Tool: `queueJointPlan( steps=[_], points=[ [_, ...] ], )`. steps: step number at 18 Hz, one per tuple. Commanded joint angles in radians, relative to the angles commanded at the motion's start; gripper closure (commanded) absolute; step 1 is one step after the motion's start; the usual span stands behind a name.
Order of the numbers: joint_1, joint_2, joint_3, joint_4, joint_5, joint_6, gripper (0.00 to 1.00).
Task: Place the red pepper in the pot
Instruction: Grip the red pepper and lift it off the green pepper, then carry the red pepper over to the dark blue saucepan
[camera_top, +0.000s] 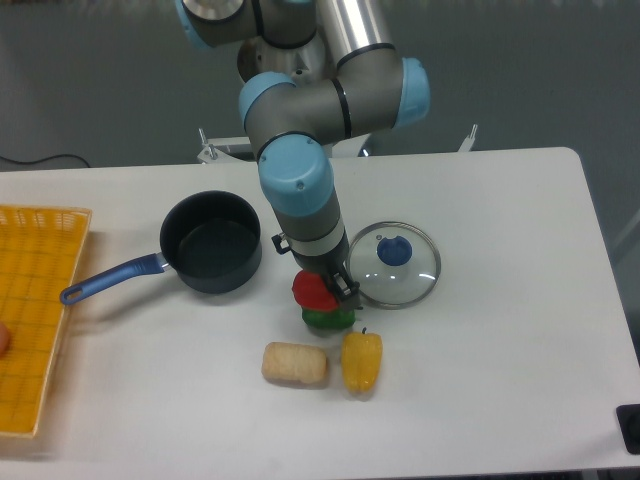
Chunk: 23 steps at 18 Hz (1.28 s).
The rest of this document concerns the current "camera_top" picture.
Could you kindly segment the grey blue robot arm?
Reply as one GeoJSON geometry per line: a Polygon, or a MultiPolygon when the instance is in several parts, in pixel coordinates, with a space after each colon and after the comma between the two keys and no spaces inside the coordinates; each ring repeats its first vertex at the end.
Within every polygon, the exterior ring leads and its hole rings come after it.
{"type": "Polygon", "coordinates": [[[277,53],[320,47],[307,81],[292,68],[261,64],[244,82],[239,115],[281,228],[276,249],[318,274],[340,308],[357,309],[325,149],[423,119],[431,101],[424,67],[397,53],[375,1],[180,1],[176,9],[185,31],[209,47],[249,40],[277,53]]]}

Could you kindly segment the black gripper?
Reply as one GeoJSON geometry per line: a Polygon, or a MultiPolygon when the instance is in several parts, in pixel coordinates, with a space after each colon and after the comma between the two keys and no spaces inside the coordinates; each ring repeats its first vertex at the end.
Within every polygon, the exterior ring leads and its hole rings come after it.
{"type": "Polygon", "coordinates": [[[347,272],[345,262],[349,253],[346,233],[338,243],[320,255],[304,255],[300,249],[294,249],[295,241],[281,232],[271,241],[278,254],[292,253],[296,263],[305,271],[318,274],[332,296],[345,312],[361,310],[359,283],[347,272]]]}

